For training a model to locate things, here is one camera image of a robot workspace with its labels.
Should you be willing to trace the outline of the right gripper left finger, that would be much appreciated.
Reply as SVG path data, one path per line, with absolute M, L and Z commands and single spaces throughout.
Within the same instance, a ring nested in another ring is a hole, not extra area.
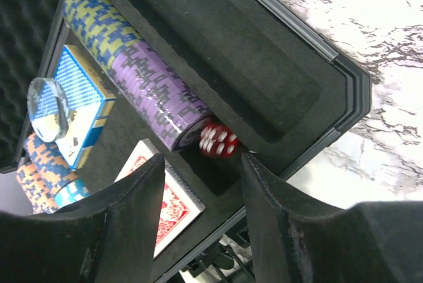
M 165 182 L 161 154 L 53 214 L 1 214 L 2 282 L 149 282 Z

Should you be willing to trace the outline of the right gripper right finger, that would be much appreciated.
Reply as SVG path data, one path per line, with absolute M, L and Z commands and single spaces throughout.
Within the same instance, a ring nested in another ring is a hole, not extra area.
M 257 282 L 421 282 L 422 203 L 346 210 L 305 194 L 244 153 L 243 196 Z

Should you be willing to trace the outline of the red die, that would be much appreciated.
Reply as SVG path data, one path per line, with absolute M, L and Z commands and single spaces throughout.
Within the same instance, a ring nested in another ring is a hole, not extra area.
M 239 145 L 239 139 L 227 126 L 211 123 L 200 134 L 200 151 L 208 157 L 231 157 Z

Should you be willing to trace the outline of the purple grey poker chip stack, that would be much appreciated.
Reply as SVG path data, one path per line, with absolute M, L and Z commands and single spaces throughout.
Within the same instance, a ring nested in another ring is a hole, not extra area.
M 144 40 L 117 56 L 109 77 L 171 151 L 197 142 L 211 121 L 206 104 Z

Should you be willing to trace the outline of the light blue poker chip stack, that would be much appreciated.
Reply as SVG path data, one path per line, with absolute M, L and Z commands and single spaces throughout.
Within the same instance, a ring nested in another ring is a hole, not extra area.
M 54 196 L 54 200 L 58 208 L 62 208 L 88 196 L 90 196 L 90 192 L 85 183 L 81 179 L 76 179 L 63 187 Z

